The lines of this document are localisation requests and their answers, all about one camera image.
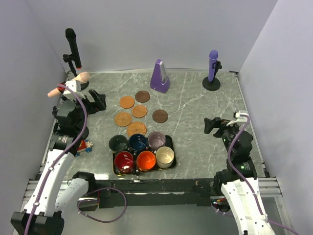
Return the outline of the woven rattan coaster front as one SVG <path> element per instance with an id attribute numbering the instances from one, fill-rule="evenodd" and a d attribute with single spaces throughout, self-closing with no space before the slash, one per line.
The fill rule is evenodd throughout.
<path id="1" fill-rule="evenodd" d="M 129 137 L 131 137 L 134 134 L 145 135 L 146 132 L 147 132 L 146 126 L 139 121 L 132 122 L 127 128 L 127 134 Z"/>

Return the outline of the dark green cup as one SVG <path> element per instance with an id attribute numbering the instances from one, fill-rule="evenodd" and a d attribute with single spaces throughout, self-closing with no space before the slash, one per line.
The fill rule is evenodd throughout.
<path id="1" fill-rule="evenodd" d="M 124 135 L 115 135 L 109 140 L 109 148 L 113 153 L 124 151 L 128 146 L 128 140 Z"/>

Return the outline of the woven rattan coaster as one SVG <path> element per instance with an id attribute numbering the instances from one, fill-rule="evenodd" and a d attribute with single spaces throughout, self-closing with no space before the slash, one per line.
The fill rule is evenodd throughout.
<path id="1" fill-rule="evenodd" d="M 114 123 L 120 127 L 126 127 L 132 123 L 132 115 L 127 112 L 120 112 L 115 115 Z"/>
<path id="2" fill-rule="evenodd" d="M 132 122 L 127 128 L 127 134 L 129 137 L 131 137 L 134 134 L 145 135 L 146 132 L 147 132 L 146 126 L 139 121 Z"/>

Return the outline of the black arm base beam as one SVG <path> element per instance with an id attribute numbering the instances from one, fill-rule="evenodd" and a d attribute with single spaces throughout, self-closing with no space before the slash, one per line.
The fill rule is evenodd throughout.
<path id="1" fill-rule="evenodd" d="M 99 199 L 99 208 L 127 206 L 197 205 L 210 207 L 214 199 L 224 198 L 212 178 L 96 180 L 92 190 L 78 198 Z"/>

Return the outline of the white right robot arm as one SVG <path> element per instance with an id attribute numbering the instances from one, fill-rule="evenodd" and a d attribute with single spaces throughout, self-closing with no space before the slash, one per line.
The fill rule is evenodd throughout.
<path id="1" fill-rule="evenodd" d="M 224 197 L 213 200 L 211 205 L 217 212 L 232 212 L 240 235 L 273 235 L 250 157 L 253 135 L 245 130 L 246 124 L 247 116 L 236 121 L 204 119 L 204 132 L 217 129 L 213 136 L 223 141 L 227 151 L 227 168 L 216 172 L 213 183 L 214 191 Z"/>

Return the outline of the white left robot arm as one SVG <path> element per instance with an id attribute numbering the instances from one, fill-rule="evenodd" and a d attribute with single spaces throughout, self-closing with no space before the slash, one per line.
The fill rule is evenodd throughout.
<path id="1" fill-rule="evenodd" d="M 53 108 L 56 123 L 45 167 L 24 209 L 11 217 L 11 224 L 20 235 L 60 235 L 70 206 L 76 206 L 83 195 L 90 197 L 96 193 L 95 176 L 88 172 L 75 173 L 66 190 L 59 192 L 80 143 L 88 137 L 88 116 L 106 109 L 104 94 L 95 90 L 89 90 L 89 94 L 93 102 L 73 92 L 73 99 L 63 96 L 62 102 Z"/>

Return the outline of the dark walnut coaster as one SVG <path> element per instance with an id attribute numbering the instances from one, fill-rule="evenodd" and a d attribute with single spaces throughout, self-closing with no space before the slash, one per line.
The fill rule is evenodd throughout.
<path id="1" fill-rule="evenodd" d="M 140 103 L 145 103 L 145 102 L 149 101 L 150 94 L 147 91 L 138 91 L 135 94 L 135 99 L 136 99 L 136 101 L 138 101 Z"/>
<path id="2" fill-rule="evenodd" d="M 157 123 L 164 123 L 168 119 L 168 113 L 163 109 L 158 109 L 153 112 L 152 118 Z"/>

